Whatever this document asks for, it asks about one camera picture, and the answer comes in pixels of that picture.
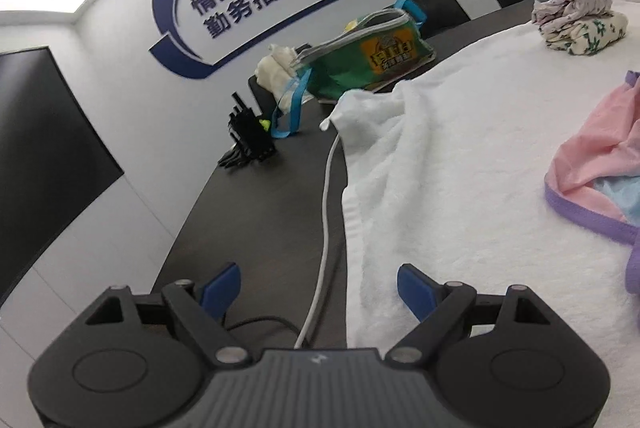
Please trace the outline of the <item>folded purple floral garment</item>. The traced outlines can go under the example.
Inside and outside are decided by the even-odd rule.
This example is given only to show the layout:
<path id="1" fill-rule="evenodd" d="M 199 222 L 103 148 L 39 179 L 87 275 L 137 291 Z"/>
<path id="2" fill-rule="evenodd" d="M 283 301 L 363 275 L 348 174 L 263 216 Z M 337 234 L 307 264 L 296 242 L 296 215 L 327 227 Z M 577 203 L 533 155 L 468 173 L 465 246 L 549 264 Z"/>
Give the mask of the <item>folded purple floral garment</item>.
<path id="1" fill-rule="evenodd" d="M 536 0 L 530 20 L 544 32 L 556 32 L 586 16 L 598 16 L 611 11 L 613 0 Z"/>

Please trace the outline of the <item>colourful zipper storage bag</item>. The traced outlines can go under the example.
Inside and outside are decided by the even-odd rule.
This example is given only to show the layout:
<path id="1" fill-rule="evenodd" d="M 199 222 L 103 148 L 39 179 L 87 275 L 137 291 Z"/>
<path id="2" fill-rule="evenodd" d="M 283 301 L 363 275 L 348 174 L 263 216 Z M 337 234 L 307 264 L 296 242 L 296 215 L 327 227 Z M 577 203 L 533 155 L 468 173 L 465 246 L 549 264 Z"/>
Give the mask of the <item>colourful zipper storage bag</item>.
<path id="1" fill-rule="evenodd" d="M 426 13 L 413 0 L 396 0 L 389 8 L 356 21 L 340 36 L 300 52 L 292 62 L 295 76 L 284 93 L 289 96 L 288 125 L 271 119 L 271 136 L 284 139 L 299 129 L 303 98 L 337 101 L 350 90 L 370 90 L 411 73 L 435 59 L 421 38 Z"/>

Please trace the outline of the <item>white fluffy towel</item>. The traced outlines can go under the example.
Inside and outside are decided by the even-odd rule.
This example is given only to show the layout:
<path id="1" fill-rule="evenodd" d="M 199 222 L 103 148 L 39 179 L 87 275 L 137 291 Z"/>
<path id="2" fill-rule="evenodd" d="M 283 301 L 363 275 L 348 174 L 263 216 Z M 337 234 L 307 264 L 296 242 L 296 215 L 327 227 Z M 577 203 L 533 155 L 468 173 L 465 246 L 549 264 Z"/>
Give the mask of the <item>white fluffy towel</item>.
<path id="1" fill-rule="evenodd" d="M 591 58 L 548 49 L 531 24 L 478 40 L 391 92 L 344 94 L 346 340 L 387 350 L 414 319 L 396 290 L 411 263 L 480 292 L 530 286 L 612 363 L 639 354 L 628 249 L 558 216 L 544 175 L 639 64 L 639 0 L 614 0 L 627 36 Z"/>

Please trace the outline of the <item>folded green floral garment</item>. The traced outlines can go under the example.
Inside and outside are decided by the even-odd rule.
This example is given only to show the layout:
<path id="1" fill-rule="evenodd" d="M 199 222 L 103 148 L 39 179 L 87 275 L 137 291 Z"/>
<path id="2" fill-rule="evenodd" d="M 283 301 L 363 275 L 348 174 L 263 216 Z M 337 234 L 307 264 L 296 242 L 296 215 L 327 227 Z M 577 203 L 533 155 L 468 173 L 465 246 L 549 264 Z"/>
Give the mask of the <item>folded green floral garment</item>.
<path id="1" fill-rule="evenodd" d="M 626 36 L 628 18 L 620 12 L 586 16 L 555 30 L 549 26 L 539 29 L 549 49 L 569 55 L 591 56 Z"/>

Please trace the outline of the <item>pink purple-trimmed garment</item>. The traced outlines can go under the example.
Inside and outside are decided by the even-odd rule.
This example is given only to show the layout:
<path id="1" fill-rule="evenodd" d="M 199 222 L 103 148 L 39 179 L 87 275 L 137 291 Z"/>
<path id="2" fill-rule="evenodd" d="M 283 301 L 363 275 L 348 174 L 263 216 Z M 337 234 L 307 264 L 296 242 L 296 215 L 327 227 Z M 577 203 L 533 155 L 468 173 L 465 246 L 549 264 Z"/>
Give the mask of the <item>pink purple-trimmed garment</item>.
<path id="1" fill-rule="evenodd" d="M 608 94 L 552 158 L 544 197 L 560 216 L 631 247 L 626 291 L 639 292 L 639 74 Z"/>

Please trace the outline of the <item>black wall monitor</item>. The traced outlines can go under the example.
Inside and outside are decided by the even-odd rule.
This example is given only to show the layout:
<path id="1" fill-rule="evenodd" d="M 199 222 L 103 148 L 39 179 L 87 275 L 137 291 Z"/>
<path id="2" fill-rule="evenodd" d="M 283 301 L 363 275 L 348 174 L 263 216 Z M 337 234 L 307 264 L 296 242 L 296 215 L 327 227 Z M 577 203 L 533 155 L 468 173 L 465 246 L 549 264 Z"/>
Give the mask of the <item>black wall monitor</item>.
<path id="1" fill-rule="evenodd" d="M 124 175 L 48 47 L 1 55 L 1 299 Z"/>

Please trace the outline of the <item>cream fluffy cloth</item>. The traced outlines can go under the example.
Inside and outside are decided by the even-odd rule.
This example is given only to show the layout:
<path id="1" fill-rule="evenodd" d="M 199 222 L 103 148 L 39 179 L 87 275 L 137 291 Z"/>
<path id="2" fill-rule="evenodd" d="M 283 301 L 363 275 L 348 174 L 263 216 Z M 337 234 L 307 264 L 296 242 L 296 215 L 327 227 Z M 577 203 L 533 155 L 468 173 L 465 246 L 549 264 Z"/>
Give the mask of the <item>cream fluffy cloth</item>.
<path id="1" fill-rule="evenodd" d="M 257 83 L 274 96 L 283 113 L 291 107 L 292 92 L 288 84 L 296 76 L 292 69 L 296 58 L 293 48 L 270 44 L 269 53 L 258 62 L 255 70 Z"/>

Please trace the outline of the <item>black office chair middle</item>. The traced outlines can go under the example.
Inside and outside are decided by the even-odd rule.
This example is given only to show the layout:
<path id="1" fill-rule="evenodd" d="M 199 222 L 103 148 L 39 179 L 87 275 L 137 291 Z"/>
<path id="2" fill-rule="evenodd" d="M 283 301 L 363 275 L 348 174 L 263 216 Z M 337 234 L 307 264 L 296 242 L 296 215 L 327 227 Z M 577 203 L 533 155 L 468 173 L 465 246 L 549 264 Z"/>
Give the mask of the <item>black office chair middle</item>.
<path id="1" fill-rule="evenodd" d="M 395 6 L 413 18 L 423 39 L 471 21 L 458 0 L 397 0 Z"/>

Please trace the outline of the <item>black office chair with cloth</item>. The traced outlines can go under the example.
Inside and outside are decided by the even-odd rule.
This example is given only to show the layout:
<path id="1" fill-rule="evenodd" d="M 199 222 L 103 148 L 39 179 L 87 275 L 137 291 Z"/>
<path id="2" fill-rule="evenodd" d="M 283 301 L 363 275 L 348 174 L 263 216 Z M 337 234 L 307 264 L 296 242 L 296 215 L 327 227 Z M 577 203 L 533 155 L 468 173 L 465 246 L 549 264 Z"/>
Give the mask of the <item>black office chair with cloth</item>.
<path id="1" fill-rule="evenodd" d="M 303 52 L 303 50 L 310 49 L 310 48 L 311 48 L 310 44 L 302 44 L 301 46 L 298 46 L 297 48 L 293 48 L 293 49 L 295 50 L 298 56 L 300 52 Z M 257 83 L 255 72 L 254 72 L 254 75 L 251 76 L 250 79 L 248 80 L 248 85 L 250 86 L 250 91 L 254 94 L 254 98 L 260 110 L 262 111 L 262 116 L 264 116 L 265 118 L 270 118 L 271 115 L 276 110 L 279 113 L 288 114 L 288 113 L 283 113 L 282 110 L 279 110 L 278 104 L 274 96 Z M 292 97 L 293 97 L 295 87 L 288 84 L 288 88 L 292 92 Z"/>

